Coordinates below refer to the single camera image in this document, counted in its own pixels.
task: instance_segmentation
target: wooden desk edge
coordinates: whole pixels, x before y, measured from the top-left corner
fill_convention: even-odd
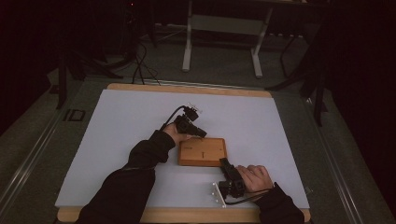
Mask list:
[[[61,207],[58,220],[75,222],[82,207]],[[311,218],[309,209],[301,209],[304,221]],[[258,208],[146,208],[142,223],[260,223]]]
[[[163,92],[235,95],[235,96],[252,96],[252,97],[272,98],[271,93],[268,91],[248,91],[248,90],[220,89],[220,88],[207,88],[207,87],[150,86],[150,85],[112,83],[107,86],[107,89],[108,90],[116,90],[116,91],[163,91]]]

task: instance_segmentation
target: table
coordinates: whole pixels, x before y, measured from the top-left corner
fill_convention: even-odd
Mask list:
[[[213,32],[234,33],[242,35],[256,35],[258,37],[254,48],[250,50],[251,59],[253,61],[254,72],[257,78],[262,77],[262,68],[260,65],[259,52],[264,40],[271,15],[274,10],[274,4],[305,4],[305,0],[261,0],[258,3],[269,4],[263,21],[244,20],[236,18],[215,17],[206,15],[196,15],[192,13],[192,0],[189,1],[188,19],[187,19],[187,42],[184,51],[182,71],[190,71],[191,63],[191,31],[205,30]]]
[[[271,98],[271,94],[266,91],[241,91],[209,88],[190,87],[158,87],[140,86],[128,84],[111,84],[109,90],[123,91],[159,91],[159,92],[179,92],[194,94],[213,95],[233,95],[249,97]],[[61,206],[58,212],[58,219],[63,222],[73,222],[78,218],[81,207]],[[310,218],[309,209],[302,209],[305,221]],[[148,207],[141,219],[145,223],[207,223],[207,222],[260,222],[258,219],[259,210],[256,207],[232,207],[232,208],[180,208],[180,207]]]

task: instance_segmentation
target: person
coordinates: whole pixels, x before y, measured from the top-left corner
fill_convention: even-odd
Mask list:
[[[166,162],[168,151],[190,135],[178,133],[171,123],[156,130],[149,140],[140,141],[130,152],[128,162],[110,174],[91,201],[80,211],[76,224],[139,223],[155,182],[155,166]],[[304,223],[304,215],[280,186],[273,184],[264,166],[237,166],[247,192],[270,189],[254,201],[261,210],[262,223]]]

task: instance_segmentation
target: black long-sleeve shirt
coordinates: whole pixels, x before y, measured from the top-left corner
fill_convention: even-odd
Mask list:
[[[168,151],[175,147],[173,139],[155,131],[149,140],[139,142],[128,163],[110,174],[92,200],[85,205],[77,224],[139,223],[155,182],[155,166],[166,162]],[[304,215],[277,185],[261,197],[260,220],[268,224],[304,223]]]

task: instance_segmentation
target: gray carpet floor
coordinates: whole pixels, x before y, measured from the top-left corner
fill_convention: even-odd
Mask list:
[[[281,36],[269,36],[262,43],[259,55],[264,77],[261,79],[254,77],[249,54],[250,46],[255,43],[254,38],[194,34],[191,70],[188,73],[181,71],[185,45],[183,38],[183,31],[177,27],[161,29],[158,33],[159,47],[156,49],[143,39],[145,47],[139,48],[139,55],[143,57],[144,48],[147,48],[144,59],[147,68],[143,69],[147,83],[158,85],[152,78],[155,76],[162,85],[219,85],[263,90],[285,80],[278,57],[287,39]],[[288,71],[298,64],[305,49],[302,39],[297,39],[290,47],[285,55]],[[56,220],[54,203],[100,93],[109,83],[131,82],[135,68],[133,63],[115,71],[124,76],[122,80],[101,77],[89,69],[85,81],[69,78],[69,98],[63,109],[55,109],[56,95],[45,93],[1,136],[1,191],[6,189],[29,152],[37,147],[37,143],[44,142],[34,169],[14,198],[2,223],[60,223]],[[56,71],[49,74],[54,83],[56,75]],[[300,86],[301,83],[293,84],[273,92],[273,96],[315,223],[396,223],[332,101],[331,93],[325,92],[327,111],[322,113],[323,127],[320,128],[312,118],[312,105],[299,96]],[[63,120],[67,109],[84,110],[87,114],[81,122]],[[49,123],[54,125],[50,132],[46,132]],[[45,141],[40,141],[42,133],[48,137]]]

